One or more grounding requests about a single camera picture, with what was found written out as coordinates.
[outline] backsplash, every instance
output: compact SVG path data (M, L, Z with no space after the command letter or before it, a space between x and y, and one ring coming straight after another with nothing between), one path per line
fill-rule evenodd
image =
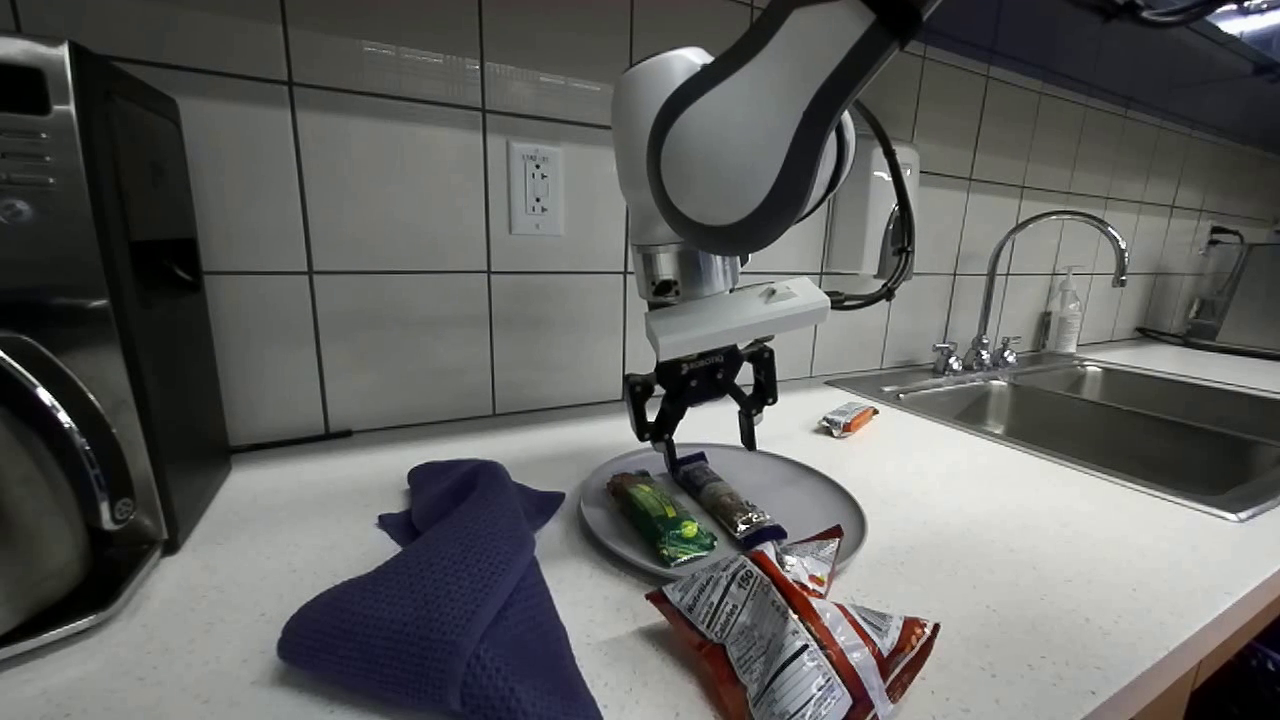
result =
M72 34L185 108L233 445L620 394L649 368L627 281L610 82L627 61L723 46L731 0L0 0L0 29ZM998 296L1034 336L1057 271L1089 285L1085 338L1183 305L1208 224L1263 234L1280 159L936 46L868 87L925 155L915 281L892 308L780 336L780 374L927 359L977 327L991 242L1089 209L1131 242L1044 224ZM507 144L566 151L566 234L507 231ZM820 276L839 227L802 224L750 276Z

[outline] sink basin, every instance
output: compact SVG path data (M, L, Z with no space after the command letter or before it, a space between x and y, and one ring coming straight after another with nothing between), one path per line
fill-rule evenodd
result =
M846 380L906 413L1247 521L1280 502L1280 401L1061 355L1012 373Z

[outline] kitchen counter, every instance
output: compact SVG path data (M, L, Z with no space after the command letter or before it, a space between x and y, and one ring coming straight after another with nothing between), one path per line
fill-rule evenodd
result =
M1280 393L1280 363L1107 348L1101 359ZM1280 510L1223 523L1105 474L883 407L852 441L812 437L849 393L784 386L761 445L826 469L868 510L835 595L943 624L902 704L915 716L1089 716L1280 570ZM683 441L731 441L702 407ZM535 413L241 454L193 543L106 633L0 668L4 716L379 716L275 660L286 618L397 547L376 510L419 459L493 454L572 491L633 452L620 407ZM576 507L541 530L541 564L604 716L714 716L649 607L645 576L593 547Z

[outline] outlet cover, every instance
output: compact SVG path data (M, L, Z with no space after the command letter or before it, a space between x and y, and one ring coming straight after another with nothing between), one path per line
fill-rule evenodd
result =
M566 234L566 151L512 144L512 234Z

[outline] plate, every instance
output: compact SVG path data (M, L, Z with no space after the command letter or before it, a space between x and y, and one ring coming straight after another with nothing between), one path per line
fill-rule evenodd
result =
M714 469L727 479L727 489L738 489L744 501L754 501L778 523L784 523L794 539L816 536L816 530L839 523L846 528L839 569L868 536L863 507L834 474L826 474L807 465L796 465L796 459L771 454L771 452L744 452L731 445L681 445L681 454L688 454L688 452L705 452L714 459ZM620 502L610 491L610 479L620 473L649 473L660 489L670 489L675 494L675 502L688 514L696 514L705 528L714 528L715 530L714 556L740 552L731 543L731 536L722 530L722 523L694 494L683 494L671 483L666 454L651 449L639 449L639 452L627 452L627 454L601 465L576 494L593 539L610 556L615 556L620 564L639 569L649 576L660 576L660 578L675 578L675 576L705 564L702 560L702 564L683 564L683 569L666 569L649 556L639 530L627 523L627 514L620 510Z

